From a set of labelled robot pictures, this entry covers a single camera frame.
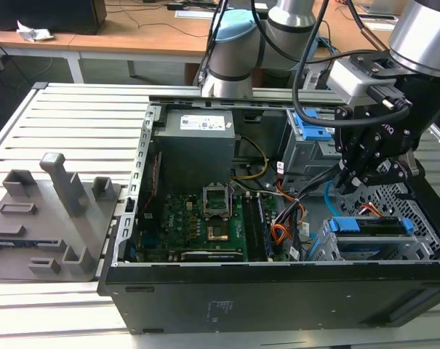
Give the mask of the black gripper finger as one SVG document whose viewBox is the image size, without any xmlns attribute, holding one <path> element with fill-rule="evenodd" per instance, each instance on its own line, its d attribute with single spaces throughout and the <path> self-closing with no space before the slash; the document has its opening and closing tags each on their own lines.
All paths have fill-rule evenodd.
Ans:
<svg viewBox="0 0 440 349">
<path fill-rule="evenodd" d="M 424 178 L 425 169 L 412 151 L 381 161 L 362 177 L 365 186 L 391 185 L 406 182 L 412 178 Z"/>
<path fill-rule="evenodd" d="M 353 193 L 360 185 L 380 184 L 377 168 L 382 161 L 380 149 L 386 137 L 380 125 L 336 129 L 335 145 L 341 160 L 334 185 L 340 194 Z"/>
</svg>

